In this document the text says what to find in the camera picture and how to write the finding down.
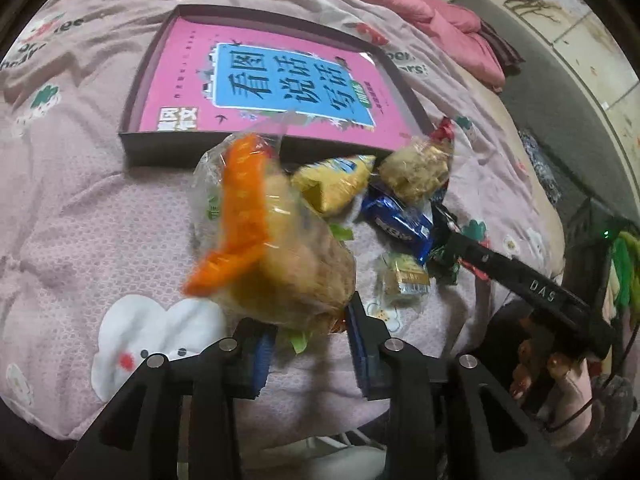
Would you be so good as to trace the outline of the operator right hand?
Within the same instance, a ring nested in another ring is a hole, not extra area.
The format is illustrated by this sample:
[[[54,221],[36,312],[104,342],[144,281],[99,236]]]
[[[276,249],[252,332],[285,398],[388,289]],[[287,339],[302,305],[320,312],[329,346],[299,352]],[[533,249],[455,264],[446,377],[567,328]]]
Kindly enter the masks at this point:
[[[547,418],[549,440],[562,448],[577,441],[592,421],[590,405],[577,414],[592,400],[587,361],[573,361],[561,353],[545,356],[538,340],[525,339],[518,347],[518,366],[509,389],[512,399],[522,404],[543,372],[553,380],[552,391],[544,400],[550,410]]]

